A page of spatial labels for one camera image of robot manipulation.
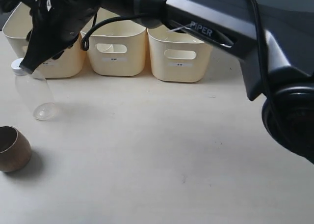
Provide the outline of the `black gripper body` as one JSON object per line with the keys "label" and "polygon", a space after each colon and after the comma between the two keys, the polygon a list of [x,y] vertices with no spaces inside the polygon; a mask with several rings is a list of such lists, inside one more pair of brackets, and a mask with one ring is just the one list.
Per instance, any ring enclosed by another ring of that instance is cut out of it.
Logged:
{"label": "black gripper body", "polygon": [[19,3],[30,8],[32,28],[29,50],[65,50],[72,46],[83,27],[107,0],[0,0],[2,13]]}

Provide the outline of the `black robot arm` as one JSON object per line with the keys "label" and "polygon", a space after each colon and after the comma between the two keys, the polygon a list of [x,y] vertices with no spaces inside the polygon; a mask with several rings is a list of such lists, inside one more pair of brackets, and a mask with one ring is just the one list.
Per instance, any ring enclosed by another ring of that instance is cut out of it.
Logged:
{"label": "black robot arm", "polygon": [[2,13],[30,8],[32,29],[21,67],[28,73],[71,47],[100,8],[146,28],[165,25],[236,57],[249,100],[263,94],[262,121],[290,152],[314,160],[314,15],[256,0],[0,0]]}

